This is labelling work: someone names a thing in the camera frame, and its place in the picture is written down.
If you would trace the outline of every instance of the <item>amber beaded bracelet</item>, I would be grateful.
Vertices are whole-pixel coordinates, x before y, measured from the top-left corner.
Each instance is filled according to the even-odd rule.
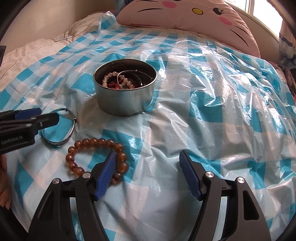
[[[75,163],[74,156],[80,150],[85,150],[87,148],[112,148],[116,153],[116,163],[117,170],[113,173],[110,184],[118,184],[123,177],[123,173],[128,171],[128,164],[126,163],[127,155],[123,152],[123,144],[115,143],[114,140],[106,140],[104,138],[96,139],[83,139],[81,141],[75,141],[74,146],[69,147],[68,155],[66,155],[66,162],[69,164],[70,170],[78,176],[85,173],[82,167],[78,167]]]

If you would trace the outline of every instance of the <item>window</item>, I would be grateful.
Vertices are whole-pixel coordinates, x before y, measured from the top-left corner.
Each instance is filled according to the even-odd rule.
[[[282,17],[267,0],[225,0],[251,16],[254,16],[268,27],[276,36],[281,30]]]

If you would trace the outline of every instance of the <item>cartoon face pillow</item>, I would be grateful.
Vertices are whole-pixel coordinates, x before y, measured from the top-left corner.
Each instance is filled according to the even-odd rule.
[[[117,15],[123,25],[176,28],[204,34],[260,57],[257,43],[233,8],[222,0],[127,0]]]

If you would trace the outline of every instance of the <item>metal tin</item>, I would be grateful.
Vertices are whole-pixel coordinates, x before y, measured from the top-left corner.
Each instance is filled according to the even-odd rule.
[[[102,80],[106,71],[115,64],[128,70],[139,70],[151,76],[151,83],[136,89],[114,90],[104,88]],[[153,101],[157,72],[150,64],[136,59],[120,59],[100,66],[94,73],[96,97],[100,108],[111,115],[132,116],[145,111]]]

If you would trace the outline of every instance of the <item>pink cheek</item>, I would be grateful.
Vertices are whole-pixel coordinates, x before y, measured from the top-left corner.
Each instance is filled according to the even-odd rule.
[[[227,18],[219,17],[219,19],[222,23],[225,23],[226,25],[229,25],[229,26],[232,25],[232,22],[230,22]]]
[[[175,7],[177,7],[177,4],[175,4],[173,2],[165,1],[165,2],[162,2],[162,4],[163,4],[163,6],[168,7],[168,8],[175,8]]]

